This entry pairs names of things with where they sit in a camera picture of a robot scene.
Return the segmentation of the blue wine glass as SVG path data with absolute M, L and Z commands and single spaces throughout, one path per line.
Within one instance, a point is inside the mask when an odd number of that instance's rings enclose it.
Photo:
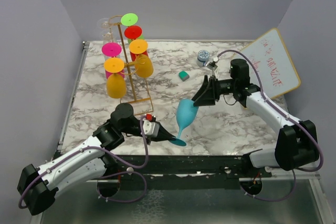
M 182 132 L 187 128 L 196 118 L 198 107 L 194 106 L 194 101 L 190 99 L 183 99 L 179 102 L 176 110 L 176 121 L 178 125 L 178 135 L 174 140 L 170 140 L 170 143 L 185 147 L 186 142 L 181 140 Z

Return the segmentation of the gold wire glass rack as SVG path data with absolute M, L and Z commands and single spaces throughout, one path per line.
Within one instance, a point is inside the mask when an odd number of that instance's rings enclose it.
M 140 78 L 136 74 L 135 61 L 132 61 L 129 51 L 129 43 L 124 35 L 125 26 L 121 24 L 121 17 L 123 15 L 115 15 L 109 18 L 111 27 L 109 31 L 112 31 L 112 27 L 116 26 L 119 31 L 122 48 L 120 53 L 120 59 L 124 61 L 125 67 L 119 72 L 124 77 L 126 83 L 126 94 L 120 98 L 120 102 L 129 103 L 136 108 L 136 115 L 142 115 L 152 113 L 154 111 L 153 102 L 149 93 L 148 82 L 146 78 Z

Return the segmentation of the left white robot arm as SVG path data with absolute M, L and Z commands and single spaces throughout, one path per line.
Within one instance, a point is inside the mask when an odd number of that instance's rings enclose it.
M 124 135 L 143 138 L 145 158 L 141 165 L 131 164 L 112 150 L 124 142 Z M 27 165 L 19 178 L 17 190 L 20 193 L 18 206 L 27 208 L 31 215 L 48 209 L 59 193 L 70 186 L 94 178 L 110 179 L 122 175 L 118 162 L 128 168 L 128 173 L 136 174 L 137 169 L 146 167 L 149 161 L 148 144 L 151 141 L 175 141 L 154 116 L 137 119 L 129 103 L 118 104 L 110 118 L 99 126 L 91 136 L 68 153 L 38 167 Z

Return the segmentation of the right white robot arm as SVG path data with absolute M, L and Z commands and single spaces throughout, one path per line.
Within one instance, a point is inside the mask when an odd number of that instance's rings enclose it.
M 275 148 L 243 155 L 245 161 L 241 164 L 241 171 L 246 177 L 254 177 L 262 167 L 292 170 L 319 159 L 314 123 L 291 116 L 269 99 L 259 86 L 252 84 L 246 60 L 230 62 L 230 79 L 205 76 L 192 101 L 196 107 L 211 106 L 219 101 L 221 95 L 227 94 L 232 94 L 237 102 L 262 118 L 277 134 Z

